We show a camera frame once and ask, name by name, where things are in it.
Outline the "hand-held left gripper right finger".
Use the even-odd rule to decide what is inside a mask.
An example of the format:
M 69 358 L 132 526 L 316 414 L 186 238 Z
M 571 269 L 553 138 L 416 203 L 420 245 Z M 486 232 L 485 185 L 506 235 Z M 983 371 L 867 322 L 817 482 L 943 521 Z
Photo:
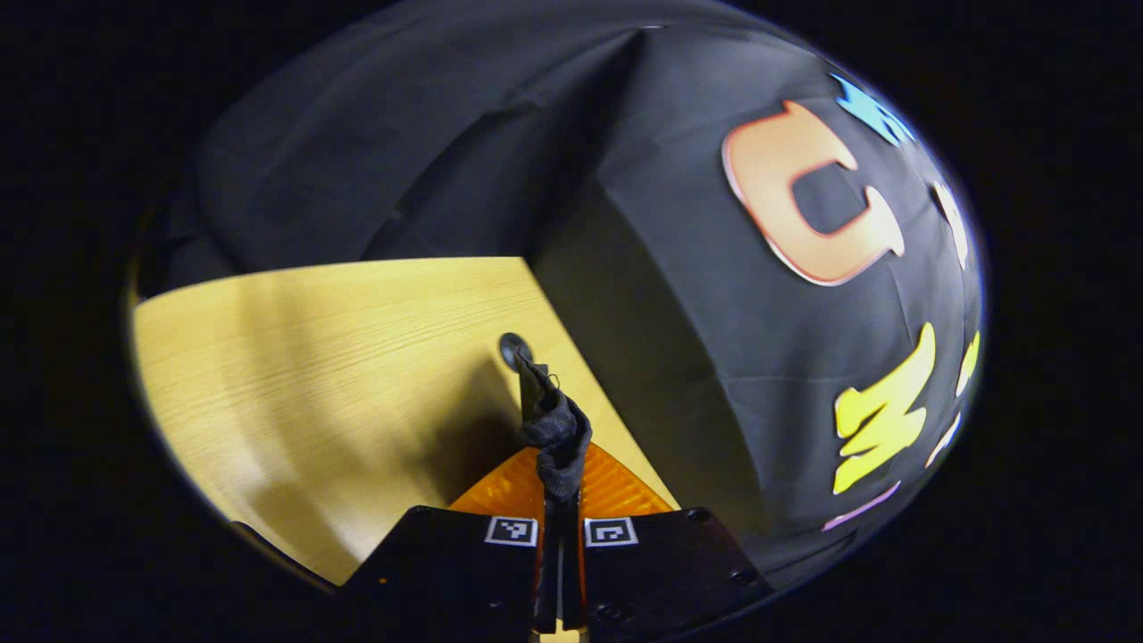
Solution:
M 714 512 L 671 507 L 588 445 L 563 628 L 581 638 L 686 638 L 772 598 L 774 587 Z

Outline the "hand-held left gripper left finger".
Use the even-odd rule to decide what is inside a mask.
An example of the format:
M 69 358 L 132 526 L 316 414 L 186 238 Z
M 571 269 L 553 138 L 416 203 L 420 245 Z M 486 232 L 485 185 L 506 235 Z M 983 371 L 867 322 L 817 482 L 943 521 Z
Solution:
M 377 635 L 555 635 L 559 505 L 526 447 L 445 508 L 414 505 L 339 586 Z

